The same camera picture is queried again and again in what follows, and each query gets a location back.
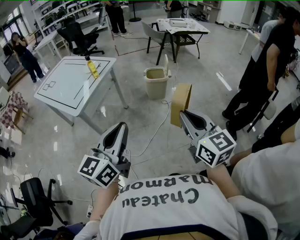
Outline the white shelving unit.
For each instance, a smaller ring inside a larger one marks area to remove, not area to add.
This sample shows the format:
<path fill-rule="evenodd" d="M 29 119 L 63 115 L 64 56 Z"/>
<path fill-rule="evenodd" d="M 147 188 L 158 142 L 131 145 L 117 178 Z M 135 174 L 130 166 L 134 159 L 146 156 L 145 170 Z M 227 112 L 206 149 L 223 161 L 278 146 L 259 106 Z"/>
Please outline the white shelving unit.
<path fill-rule="evenodd" d="M 97 28 L 109 28 L 108 16 L 100 1 L 92 0 L 48 0 L 31 1 L 31 11 L 35 17 L 37 33 L 41 40 L 61 27 L 62 22 L 69 17 L 82 25 L 83 31 Z"/>

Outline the yellow bottle with black cap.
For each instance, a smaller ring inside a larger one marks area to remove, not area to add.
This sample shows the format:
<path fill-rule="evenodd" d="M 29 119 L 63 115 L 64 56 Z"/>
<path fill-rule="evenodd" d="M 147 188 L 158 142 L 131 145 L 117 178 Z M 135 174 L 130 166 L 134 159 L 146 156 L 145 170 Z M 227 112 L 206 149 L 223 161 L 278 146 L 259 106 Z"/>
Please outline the yellow bottle with black cap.
<path fill-rule="evenodd" d="M 89 71 L 91 72 L 91 74 L 93 75 L 93 77 L 95 79 L 99 78 L 99 73 L 97 71 L 97 67 L 95 66 L 93 61 L 90 59 L 90 56 L 89 55 L 85 56 L 85 59 L 87 61 L 87 67 L 88 67 Z"/>

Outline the grey shell chair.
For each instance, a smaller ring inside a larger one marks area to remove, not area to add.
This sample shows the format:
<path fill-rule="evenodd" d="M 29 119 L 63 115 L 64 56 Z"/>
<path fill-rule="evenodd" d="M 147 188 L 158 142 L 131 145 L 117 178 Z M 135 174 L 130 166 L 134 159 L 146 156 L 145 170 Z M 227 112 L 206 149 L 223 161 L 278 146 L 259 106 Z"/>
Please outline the grey shell chair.
<path fill-rule="evenodd" d="M 151 40 L 154 40 L 156 43 L 158 43 L 160 45 L 160 50 L 159 50 L 159 54 L 158 54 L 157 62 L 156 62 L 156 65 L 158 65 L 160 58 L 161 58 L 162 50 L 164 49 L 165 44 L 170 43 L 171 49 L 172 49 L 173 61 L 176 62 L 174 44 L 177 44 L 177 36 L 175 34 L 171 34 L 168 31 L 155 30 L 155 29 L 153 29 L 154 25 L 156 25 L 158 27 L 157 22 L 154 22 L 152 24 L 147 24 L 144 21 L 142 21 L 142 27 L 143 27 L 144 33 L 149 37 L 147 53 L 149 53 Z"/>

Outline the white side table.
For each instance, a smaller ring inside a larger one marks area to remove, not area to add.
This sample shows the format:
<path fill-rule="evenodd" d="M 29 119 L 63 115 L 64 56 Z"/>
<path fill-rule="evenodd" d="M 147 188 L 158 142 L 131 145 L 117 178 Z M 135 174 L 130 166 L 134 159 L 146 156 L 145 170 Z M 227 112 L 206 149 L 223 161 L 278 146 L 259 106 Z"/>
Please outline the white side table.
<path fill-rule="evenodd" d="M 260 40 L 260 33 L 256 32 L 256 31 L 253 32 L 252 30 L 247 29 L 247 30 L 246 30 L 246 35 L 245 35 L 245 37 L 244 37 L 244 39 L 243 39 L 243 42 L 242 42 L 242 44 L 241 44 L 241 47 L 240 47 L 240 49 L 239 49 L 239 54 L 242 54 L 242 51 L 243 51 L 243 49 L 244 49 L 244 46 L 245 46 L 245 44 L 246 44 L 247 39 L 248 39 L 249 36 L 252 36 L 252 37 L 253 37 L 254 39 L 256 39 L 257 41 Z"/>

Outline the black round-base floor stand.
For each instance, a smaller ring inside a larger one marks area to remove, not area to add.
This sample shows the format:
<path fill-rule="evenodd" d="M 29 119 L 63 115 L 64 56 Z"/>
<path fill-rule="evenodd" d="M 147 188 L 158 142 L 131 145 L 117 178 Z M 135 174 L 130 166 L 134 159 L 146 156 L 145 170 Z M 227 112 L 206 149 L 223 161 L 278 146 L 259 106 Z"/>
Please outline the black round-base floor stand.
<path fill-rule="evenodd" d="M 135 23 L 135 22 L 141 21 L 142 19 L 140 17 L 136 16 L 136 13 L 135 13 L 135 1 L 134 0 L 132 0 L 132 8 L 133 8 L 133 15 L 134 16 L 129 19 L 129 22 Z"/>

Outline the black office chair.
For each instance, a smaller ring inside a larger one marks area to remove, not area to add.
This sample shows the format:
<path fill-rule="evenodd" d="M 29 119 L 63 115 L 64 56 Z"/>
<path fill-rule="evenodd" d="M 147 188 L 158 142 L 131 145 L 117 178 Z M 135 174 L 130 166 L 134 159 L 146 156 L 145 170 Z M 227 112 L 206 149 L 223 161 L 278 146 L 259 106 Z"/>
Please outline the black office chair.
<path fill-rule="evenodd" d="M 90 33 L 84 34 L 78 22 L 72 22 L 57 29 L 58 34 L 67 41 L 70 52 L 78 56 L 105 53 L 103 50 L 98 50 L 97 46 L 92 47 L 99 37 L 96 31 L 97 28 L 94 28 Z"/>
<path fill-rule="evenodd" d="M 55 183 L 55 179 L 49 180 L 48 191 L 45 194 L 39 178 L 26 180 L 20 185 L 23 199 L 16 198 L 13 189 L 10 189 L 14 205 L 16 207 L 19 203 L 25 205 L 29 214 L 20 217 L 12 224 L 1 226 L 0 232 L 4 238 L 16 240 L 24 238 L 31 231 L 37 233 L 41 227 L 52 226 L 53 214 L 64 226 L 68 225 L 68 222 L 62 220 L 56 211 L 55 204 L 66 203 L 72 205 L 73 202 L 71 200 L 54 201 L 52 199 L 52 185 Z"/>

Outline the white floor box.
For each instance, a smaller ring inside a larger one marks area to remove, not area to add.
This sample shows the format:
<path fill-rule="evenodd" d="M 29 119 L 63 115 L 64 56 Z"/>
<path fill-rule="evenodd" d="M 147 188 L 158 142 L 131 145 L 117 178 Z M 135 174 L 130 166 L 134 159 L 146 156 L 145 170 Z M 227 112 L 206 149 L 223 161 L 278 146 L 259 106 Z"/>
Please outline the white floor box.
<path fill-rule="evenodd" d="M 238 30 L 238 31 L 240 31 L 242 29 L 242 27 L 238 23 L 235 23 L 232 21 L 229 21 L 229 22 L 224 21 L 224 27 L 231 29 L 231 30 Z"/>

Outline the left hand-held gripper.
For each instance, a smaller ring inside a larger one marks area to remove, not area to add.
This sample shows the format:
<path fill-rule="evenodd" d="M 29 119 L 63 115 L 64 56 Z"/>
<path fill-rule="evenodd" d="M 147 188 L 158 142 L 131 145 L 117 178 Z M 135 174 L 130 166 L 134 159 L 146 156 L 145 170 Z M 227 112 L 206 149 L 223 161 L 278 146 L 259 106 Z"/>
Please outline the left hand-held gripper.
<path fill-rule="evenodd" d="M 77 173 L 90 183 L 107 188 L 118 176 L 127 178 L 131 163 L 123 156 L 127 145 L 128 126 L 125 122 L 109 127 L 100 137 L 97 149 L 84 155 Z"/>

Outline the black mesh basket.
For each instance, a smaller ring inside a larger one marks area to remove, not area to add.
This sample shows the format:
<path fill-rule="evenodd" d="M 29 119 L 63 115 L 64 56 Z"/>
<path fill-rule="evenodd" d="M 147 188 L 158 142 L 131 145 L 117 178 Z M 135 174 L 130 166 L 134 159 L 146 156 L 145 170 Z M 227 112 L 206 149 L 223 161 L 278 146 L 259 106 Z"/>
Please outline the black mesh basket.
<path fill-rule="evenodd" d="M 196 41 L 188 34 L 185 35 L 177 35 L 176 41 L 177 46 L 186 46 L 186 45 L 194 45 Z"/>

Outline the black-legged chair with white seat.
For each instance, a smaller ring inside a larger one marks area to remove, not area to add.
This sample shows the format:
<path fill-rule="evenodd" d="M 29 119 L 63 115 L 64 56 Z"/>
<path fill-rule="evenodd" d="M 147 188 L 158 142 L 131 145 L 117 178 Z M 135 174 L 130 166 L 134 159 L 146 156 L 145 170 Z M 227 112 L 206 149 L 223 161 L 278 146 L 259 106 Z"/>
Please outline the black-legged chair with white seat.
<path fill-rule="evenodd" d="M 247 132 L 249 133 L 251 130 L 254 129 L 255 124 L 261 120 L 263 117 L 265 117 L 267 120 L 270 120 L 273 118 L 273 116 L 276 113 L 276 105 L 274 103 L 274 100 L 276 96 L 278 95 L 278 89 L 275 88 L 274 93 L 272 96 L 266 101 L 266 103 L 263 105 L 261 110 L 259 111 L 256 118 L 253 120 L 253 122 L 250 123 L 250 127 L 247 129 Z"/>

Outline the red checkered cloth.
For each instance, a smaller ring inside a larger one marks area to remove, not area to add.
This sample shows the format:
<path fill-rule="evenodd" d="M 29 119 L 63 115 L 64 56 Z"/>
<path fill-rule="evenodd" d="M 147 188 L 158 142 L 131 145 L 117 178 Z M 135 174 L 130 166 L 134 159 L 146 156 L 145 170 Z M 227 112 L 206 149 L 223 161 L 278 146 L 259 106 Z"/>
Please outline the red checkered cloth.
<path fill-rule="evenodd" d="M 14 110 L 25 110 L 29 111 L 28 102 L 25 101 L 22 97 L 21 92 L 18 91 L 10 91 L 10 97 L 8 100 L 7 105 L 4 107 L 3 110 L 0 110 L 0 123 L 5 128 L 14 129 L 14 118 L 13 118 L 13 111 Z"/>

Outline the black-legged table with white cloth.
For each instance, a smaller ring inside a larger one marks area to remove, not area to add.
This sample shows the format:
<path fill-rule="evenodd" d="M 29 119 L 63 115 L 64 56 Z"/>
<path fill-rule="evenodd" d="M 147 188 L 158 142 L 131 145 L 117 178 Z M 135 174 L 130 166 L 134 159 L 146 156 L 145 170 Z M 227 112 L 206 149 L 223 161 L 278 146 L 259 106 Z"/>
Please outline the black-legged table with white cloth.
<path fill-rule="evenodd" d="M 198 59 L 199 59 L 200 58 L 200 49 L 199 49 L 198 43 L 200 42 L 202 36 L 208 35 L 210 33 L 210 31 L 207 28 L 205 28 L 204 26 L 202 26 L 199 22 L 197 22 L 196 20 L 191 19 L 191 18 L 183 18 L 183 19 L 185 19 L 187 23 L 195 23 L 195 29 L 189 29 L 188 26 L 181 27 L 181 28 L 172 27 L 169 24 L 169 19 L 170 18 L 157 19 L 157 23 L 160 24 L 163 28 L 165 28 L 166 31 L 170 32 L 171 34 L 175 34 L 175 35 L 188 34 L 188 35 L 190 35 L 196 41 L 195 45 L 197 47 Z M 177 46 L 176 44 L 174 44 L 174 47 L 175 47 L 175 60 L 177 62 L 177 56 L 178 56 L 178 53 L 180 50 L 180 46 Z"/>

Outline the long white desk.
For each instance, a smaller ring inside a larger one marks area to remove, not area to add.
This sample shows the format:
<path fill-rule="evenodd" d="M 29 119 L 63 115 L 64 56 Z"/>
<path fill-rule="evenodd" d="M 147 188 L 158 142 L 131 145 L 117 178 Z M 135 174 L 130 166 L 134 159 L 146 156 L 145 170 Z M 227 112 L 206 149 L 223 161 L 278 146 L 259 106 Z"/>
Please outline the long white desk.
<path fill-rule="evenodd" d="M 37 45 L 37 47 L 35 48 L 35 50 L 33 51 L 34 53 L 36 53 L 39 58 L 41 60 L 44 59 L 44 57 L 41 55 L 41 53 L 39 52 L 40 49 L 42 49 L 44 46 L 48 46 L 48 48 L 50 49 L 51 53 L 54 55 L 57 55 L 59 57 L 59 59 L 61 60 L 63 57 L 56 45 L 55 42 L 55 38 L 56 36 L 59 35 L 57 30 L 53 31 L 52 33 L 50 33 L 49 35 L 45 36 L 41 42 Z"/>

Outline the flat white box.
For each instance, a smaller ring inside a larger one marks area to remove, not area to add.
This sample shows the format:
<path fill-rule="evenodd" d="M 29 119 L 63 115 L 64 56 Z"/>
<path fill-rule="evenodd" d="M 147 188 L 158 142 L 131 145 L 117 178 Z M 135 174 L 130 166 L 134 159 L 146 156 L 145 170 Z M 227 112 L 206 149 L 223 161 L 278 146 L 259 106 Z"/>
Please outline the flat white box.
<path fill-rule="evenodd" d="M 188 23 L 186 22 L 185 19 L 169 19 L 169 24 L 172 26 L 172 27 L 187 27 L 188 26 Z"/>

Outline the wooden stool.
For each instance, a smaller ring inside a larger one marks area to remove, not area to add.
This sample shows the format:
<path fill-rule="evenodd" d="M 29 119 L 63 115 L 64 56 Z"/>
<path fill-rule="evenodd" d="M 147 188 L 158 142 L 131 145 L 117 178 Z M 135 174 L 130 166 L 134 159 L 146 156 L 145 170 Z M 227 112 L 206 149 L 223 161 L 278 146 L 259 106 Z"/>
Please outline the wooden stool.
<path fill-rule="evenodd" d="M 34 119 L 33 117 L 31 117 L 27 112 L 23 111 L 22 109 L 19 108 L 14 108 L 13 111 L 15 112 L 15 117 L 13 119 L 13 126 L 19 130 L 22 134 L 25 134 L 25 132 L 23 130 L 21 130 L 18 127 L 18 124 L 20 123 L 23 115 L 26 115 L 27 117 L 31 118 L 32 120 Z"/>

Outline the brown cardboard box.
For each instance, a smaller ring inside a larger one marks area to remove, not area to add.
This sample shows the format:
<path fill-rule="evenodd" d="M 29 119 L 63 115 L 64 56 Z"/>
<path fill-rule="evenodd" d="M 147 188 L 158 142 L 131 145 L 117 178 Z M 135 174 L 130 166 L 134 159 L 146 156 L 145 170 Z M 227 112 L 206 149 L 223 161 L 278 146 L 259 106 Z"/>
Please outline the brown cardboard box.
<path fill-rule="evenodd" d="M 171 102 L 171 124 L 182 127 L 180 122 L 180 112 L 188 109 L 192 85 L 187 83 L 179 83 L 173 94 Z"/>

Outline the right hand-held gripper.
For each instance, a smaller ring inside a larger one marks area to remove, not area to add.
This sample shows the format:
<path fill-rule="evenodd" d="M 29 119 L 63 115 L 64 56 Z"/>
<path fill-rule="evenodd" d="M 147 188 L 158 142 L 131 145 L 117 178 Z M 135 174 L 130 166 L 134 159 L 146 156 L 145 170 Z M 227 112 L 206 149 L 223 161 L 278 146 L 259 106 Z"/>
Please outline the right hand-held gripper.
<path fill-rule="evenodd" d="M 189 148 L 196 163 L 203 162 L 214 168 L 225 163 L 233 154 L 236 142 L 224 129 L 215 126 L 203 112 L 180 111 L 180 122 L 185 134 L 192 140 Z M 198 131 L 206 130 L 203 135 Z"/>

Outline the white table with black lines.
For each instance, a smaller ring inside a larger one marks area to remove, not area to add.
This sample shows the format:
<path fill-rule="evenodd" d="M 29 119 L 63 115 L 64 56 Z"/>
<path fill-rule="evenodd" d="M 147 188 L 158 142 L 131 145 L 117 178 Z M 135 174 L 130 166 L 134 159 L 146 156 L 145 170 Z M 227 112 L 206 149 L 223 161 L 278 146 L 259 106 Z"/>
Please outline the white table with black lines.
<path fill-rule="evenodd" d="M 104 87 L 105 83 L 109 83 L 110 87 L 115 86 L 125 109 L 128 109 L 128 104 L 113 69 L 116 59 L 92 56 L 91 60 L 100 62 L 97 68 L 99 78 L 95 79 L 91 73 L 84 72 L 87 65 L 84 57 L 66 56 L 46 76 L 34 97 L 45 103 L 69 125 L 73 126 L 74 122 L 67 115 L 79 117 L 101 135 L 103 130 L 91 120 L 85 109 L 93 100 L 100 102 L 105 98 L 108 92 Z"/>

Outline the beige trash bin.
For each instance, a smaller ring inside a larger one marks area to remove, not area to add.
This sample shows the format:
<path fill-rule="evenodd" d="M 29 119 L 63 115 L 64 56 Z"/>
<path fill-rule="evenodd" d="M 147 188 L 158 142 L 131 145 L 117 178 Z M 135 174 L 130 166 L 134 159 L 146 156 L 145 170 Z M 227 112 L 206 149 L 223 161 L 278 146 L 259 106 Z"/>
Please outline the beige trash bin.
<path fill-rule="evenodd" d="M 150 67 L 144 70 L 146 93 L 150 100 L 165 98 L 167 81 L 172 77 L 168 64 L 169 60 L 165 54 L 163 67 Z"/>

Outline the person's white printed shirt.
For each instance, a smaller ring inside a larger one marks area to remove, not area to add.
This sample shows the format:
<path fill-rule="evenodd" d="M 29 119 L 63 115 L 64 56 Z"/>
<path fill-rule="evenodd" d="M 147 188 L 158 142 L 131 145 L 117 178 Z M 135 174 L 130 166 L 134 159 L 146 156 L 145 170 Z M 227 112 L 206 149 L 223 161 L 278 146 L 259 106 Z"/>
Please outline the person's white printed shirt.
<path fill-rule="evenodd" d="M 198 174 L 134 181 L 119 189 L 103 218 L 74 240 L 275 240 L 269 209 L 242 195 L 226 199 L 215 182 Z"/>

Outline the person's right forearm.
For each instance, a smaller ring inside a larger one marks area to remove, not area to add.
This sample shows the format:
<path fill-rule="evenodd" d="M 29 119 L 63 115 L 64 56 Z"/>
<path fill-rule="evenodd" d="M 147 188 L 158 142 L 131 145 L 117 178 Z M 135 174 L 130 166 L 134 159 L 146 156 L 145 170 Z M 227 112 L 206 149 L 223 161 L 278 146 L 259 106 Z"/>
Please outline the person's right forearm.
<path fill-rule="evenodd" d="M 241 195 L 224 164 L 215 166 L 214 168 L 206 165 L 206 171 L 208 178 L 216 183 L 226 199 Z"/>

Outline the person's left forearm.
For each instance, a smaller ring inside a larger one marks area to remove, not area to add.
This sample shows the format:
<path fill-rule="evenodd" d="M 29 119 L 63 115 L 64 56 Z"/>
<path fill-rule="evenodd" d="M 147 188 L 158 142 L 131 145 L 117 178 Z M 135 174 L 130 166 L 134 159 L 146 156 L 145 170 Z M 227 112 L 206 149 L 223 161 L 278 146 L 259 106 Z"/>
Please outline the person's left forearm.
<path fill-rule="evenodd" d="M 119 184 L 116 181 L 114 181 L 108 188 L 100 188 L 91 213 L 90 221 L 100 221 L 118 193 Z"/>

